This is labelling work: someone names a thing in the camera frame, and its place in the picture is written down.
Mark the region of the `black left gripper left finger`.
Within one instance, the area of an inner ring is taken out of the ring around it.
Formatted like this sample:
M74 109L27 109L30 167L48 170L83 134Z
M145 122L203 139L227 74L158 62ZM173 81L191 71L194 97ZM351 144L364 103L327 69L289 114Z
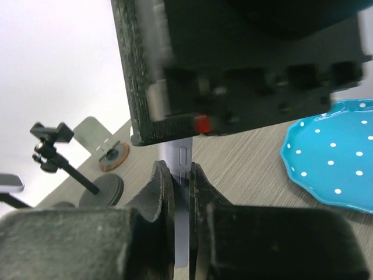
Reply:
M25 209L1 219L2 279L173 276L173 180L163 161L122 207Z

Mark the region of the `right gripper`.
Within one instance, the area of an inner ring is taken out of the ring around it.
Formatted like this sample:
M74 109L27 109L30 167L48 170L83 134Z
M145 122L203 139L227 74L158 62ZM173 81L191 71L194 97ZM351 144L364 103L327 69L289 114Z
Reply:
M112 1L135 146L327 112L371 56L371 1Z

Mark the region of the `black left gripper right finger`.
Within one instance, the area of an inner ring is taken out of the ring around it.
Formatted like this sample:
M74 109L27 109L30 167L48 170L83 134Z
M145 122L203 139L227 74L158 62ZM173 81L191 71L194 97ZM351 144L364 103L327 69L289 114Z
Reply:
M191 279L368 279L351 226L324 209L234 205L192 164Z

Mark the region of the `black round base stand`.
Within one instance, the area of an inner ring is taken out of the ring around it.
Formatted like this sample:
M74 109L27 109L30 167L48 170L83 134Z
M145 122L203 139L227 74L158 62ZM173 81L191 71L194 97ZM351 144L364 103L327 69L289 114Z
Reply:
M70 143L73 131L65 124L57 127L46 127L42 123L35 123L30 133L40 141L34 147L32 158L40 164L40 168L47 173L56 173L62 169L86 189L79 200L80 207L107 207L119 202L124 192L124 182L116 174L104 174L94 181L90 181L82 173L70 165L68 160L57 152L55 143Z

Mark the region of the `white phone blue screen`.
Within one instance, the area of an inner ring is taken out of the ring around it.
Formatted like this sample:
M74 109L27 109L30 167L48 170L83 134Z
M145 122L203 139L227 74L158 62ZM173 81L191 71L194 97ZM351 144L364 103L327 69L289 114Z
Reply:
M173 177L175 199L175 268L189 262L189 179L192 166L193 138L159 144L159 158L165 161Z

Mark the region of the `grey phone stand wooden base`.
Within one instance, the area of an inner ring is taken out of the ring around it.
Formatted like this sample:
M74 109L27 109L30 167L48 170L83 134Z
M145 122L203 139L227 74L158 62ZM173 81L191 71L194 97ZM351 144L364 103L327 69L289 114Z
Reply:
M86 117L73 133L74 139L98 161L103 172L118 168L129 156L129 145L110 133L96 117Z

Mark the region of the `lavender phone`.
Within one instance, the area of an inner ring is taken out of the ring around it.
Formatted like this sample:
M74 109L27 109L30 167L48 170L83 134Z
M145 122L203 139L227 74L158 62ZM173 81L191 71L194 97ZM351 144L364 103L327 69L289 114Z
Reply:
M0 193L19 193L24 190L24 182L17 174L0 174Z

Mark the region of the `black gooseneck phone stand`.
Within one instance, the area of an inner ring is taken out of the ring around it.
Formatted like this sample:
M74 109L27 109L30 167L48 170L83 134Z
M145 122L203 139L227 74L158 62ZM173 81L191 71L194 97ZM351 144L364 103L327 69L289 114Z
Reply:
M32 206L26 204L25 202L11 196L9 193L1 193L0 194L1 202L4 202L16 209L23 209L23 208L32 208ZM60 201L57 202L52 206L53 208L74 208L75 205L68 201Z

